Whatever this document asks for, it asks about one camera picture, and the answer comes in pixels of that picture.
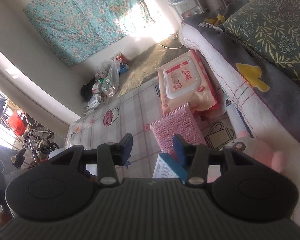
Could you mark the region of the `white blue box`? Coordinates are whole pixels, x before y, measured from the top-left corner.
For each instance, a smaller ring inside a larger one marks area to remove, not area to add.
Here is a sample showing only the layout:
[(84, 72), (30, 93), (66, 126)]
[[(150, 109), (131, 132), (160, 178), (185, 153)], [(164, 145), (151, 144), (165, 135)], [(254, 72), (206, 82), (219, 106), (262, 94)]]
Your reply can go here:
[(179, 178), (186, 182), (188, 172), (168, 153), (158, 154), (153, 172), (153, 179)]

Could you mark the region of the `pink sponge cloth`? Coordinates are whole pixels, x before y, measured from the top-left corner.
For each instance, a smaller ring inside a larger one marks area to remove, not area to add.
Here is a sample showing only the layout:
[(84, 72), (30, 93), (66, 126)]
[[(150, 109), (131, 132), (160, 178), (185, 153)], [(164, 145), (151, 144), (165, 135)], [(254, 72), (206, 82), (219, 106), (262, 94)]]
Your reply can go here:
[(177, 159), (177, 154), (173, 148), (173, 137), (175, 134), (181, 135), (189, 144), (206, 144), (188, 103), (181, 105), (151, 123), (150, 129), (161, 152), (168, 153), (174, 159)]

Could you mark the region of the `pink round plush toy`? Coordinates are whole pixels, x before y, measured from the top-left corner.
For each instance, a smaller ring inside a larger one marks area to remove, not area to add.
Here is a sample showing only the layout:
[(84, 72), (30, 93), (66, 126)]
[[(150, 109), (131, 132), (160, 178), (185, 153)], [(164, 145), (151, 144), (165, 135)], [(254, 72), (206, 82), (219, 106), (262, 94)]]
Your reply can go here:
[(243, 152), (278, 173), (285, 168), (287, 157), (282, 151), (272, 150), (264, 141), (251, 137), (247, 131), (239, 132), (237, 138), (226, 146)]

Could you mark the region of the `clear plastic bag on floor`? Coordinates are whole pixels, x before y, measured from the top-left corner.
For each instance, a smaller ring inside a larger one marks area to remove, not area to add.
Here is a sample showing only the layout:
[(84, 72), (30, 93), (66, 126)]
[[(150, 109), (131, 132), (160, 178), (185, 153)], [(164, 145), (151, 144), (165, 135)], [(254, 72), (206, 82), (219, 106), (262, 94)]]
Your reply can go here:
[(116, 58), (113, 59), (108, 76), (103, 81), (102, 91), (107, 97), (114, 96), (119, 88), (120, 63)]

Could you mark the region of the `white quilted blanket roll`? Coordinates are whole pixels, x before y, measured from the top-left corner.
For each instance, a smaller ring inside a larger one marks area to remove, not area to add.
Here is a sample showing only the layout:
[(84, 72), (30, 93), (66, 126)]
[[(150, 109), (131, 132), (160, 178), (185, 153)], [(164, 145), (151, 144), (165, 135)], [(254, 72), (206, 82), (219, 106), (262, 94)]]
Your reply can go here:
[(293, 81), (206, 23), (183, 23), (179, 38), (204, 57), (253, 137), (273, 149), (300, 147), (300, 88)]

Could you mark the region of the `pink wet wipes pack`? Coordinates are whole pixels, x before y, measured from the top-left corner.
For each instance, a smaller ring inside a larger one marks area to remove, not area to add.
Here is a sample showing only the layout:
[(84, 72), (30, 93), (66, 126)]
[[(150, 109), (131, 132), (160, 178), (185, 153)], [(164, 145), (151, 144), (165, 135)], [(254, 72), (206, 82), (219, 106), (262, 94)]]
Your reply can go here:
[(219, 108), (215, 89), (195, 50), (158, 68), (162, 113), (168, 114), (188, 103), (192, 113)]

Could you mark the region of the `red plastic basket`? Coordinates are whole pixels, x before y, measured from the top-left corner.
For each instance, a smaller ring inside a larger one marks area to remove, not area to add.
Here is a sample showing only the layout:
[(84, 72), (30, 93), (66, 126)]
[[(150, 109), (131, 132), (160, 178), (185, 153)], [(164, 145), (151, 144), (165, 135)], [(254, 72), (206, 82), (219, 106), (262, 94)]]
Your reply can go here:
[(7, 119), (7, 123), (17, 136), (23, 136), (28, 126), (24, 111), (14, 112)]

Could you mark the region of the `white water dispenser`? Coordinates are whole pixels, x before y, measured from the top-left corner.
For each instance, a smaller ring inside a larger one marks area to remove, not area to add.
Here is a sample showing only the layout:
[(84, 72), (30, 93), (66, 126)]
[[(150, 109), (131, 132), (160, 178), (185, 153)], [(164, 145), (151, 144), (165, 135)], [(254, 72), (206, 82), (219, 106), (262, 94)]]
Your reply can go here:
[(190, 16), (202, 14), (204, 12), (198, 0), (184, 0), (182, 2), (168, 4), (168, 6), (172, 14), (180, 22)]

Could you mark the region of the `green leaf pattern pillow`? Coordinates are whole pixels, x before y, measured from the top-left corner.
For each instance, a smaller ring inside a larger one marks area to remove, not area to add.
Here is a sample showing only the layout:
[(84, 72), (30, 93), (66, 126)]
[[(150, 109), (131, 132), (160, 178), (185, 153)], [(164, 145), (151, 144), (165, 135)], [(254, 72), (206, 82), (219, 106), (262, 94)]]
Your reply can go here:
[(300, 0), (251, 0), (223, 28), (300, 87)]

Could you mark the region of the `floral teal wall cloth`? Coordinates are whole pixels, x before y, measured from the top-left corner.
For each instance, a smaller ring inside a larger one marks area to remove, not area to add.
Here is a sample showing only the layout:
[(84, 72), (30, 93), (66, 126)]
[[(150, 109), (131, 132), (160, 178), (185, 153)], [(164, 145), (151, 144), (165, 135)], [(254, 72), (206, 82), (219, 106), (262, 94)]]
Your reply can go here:
[(153, 23), (144, 0), (31, 0), (24, 13), (69, 67)]

